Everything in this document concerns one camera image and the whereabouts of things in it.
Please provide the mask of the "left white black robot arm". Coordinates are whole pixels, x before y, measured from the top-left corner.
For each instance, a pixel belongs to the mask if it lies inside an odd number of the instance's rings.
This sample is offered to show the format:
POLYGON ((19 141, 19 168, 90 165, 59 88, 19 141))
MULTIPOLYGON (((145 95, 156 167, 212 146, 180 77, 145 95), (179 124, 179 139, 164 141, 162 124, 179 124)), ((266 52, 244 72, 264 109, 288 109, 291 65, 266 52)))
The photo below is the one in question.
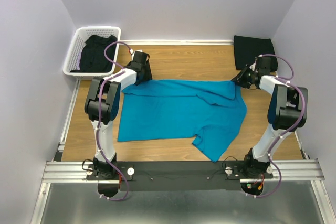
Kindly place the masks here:
POLYGON ((92 165, 86 170, 88 177, 114 179, 120 176, 120 172, 116 170, 113 121, 119 112, 121 91, 133 84, 152 80, 149 60, 149 54, 137 50, 132 53, 131 61, 116 74, 92 79, 85 102, 85 113, 94 129, 96 152, 92 165))

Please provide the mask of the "blue t-shirt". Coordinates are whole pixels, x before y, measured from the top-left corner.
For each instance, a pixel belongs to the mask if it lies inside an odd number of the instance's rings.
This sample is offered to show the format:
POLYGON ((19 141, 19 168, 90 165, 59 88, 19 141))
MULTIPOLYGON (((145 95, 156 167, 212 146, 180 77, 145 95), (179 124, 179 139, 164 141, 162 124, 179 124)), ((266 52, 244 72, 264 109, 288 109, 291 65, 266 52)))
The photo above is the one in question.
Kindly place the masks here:
POLYGON ((152 80, 122 92, 118 142, 193 137, 212 162, 238 136, 247 113, 232 81, 152 80))

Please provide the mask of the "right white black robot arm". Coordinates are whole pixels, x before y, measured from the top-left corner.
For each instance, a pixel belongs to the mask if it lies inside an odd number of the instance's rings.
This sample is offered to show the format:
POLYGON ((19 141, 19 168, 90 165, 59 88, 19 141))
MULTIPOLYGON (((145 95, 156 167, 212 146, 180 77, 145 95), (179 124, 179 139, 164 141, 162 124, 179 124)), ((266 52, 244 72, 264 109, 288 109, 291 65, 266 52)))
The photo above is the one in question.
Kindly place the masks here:
POLYGON ((266 173, 279 145, 288 135, 306 123, 308 89, 292 84, 294 76, 294 69, 287 60, 273 54, 262 54, 232 78, 232 82, 242 88, 249 89, 255 86, 271 95, 267 112, 268 126, 260 141, 245 155, 241 165, 241 171, 246 177, 252 178, 266 173), (284 61, 291 71, 291 76, 271 75, 272 58, 284 61))

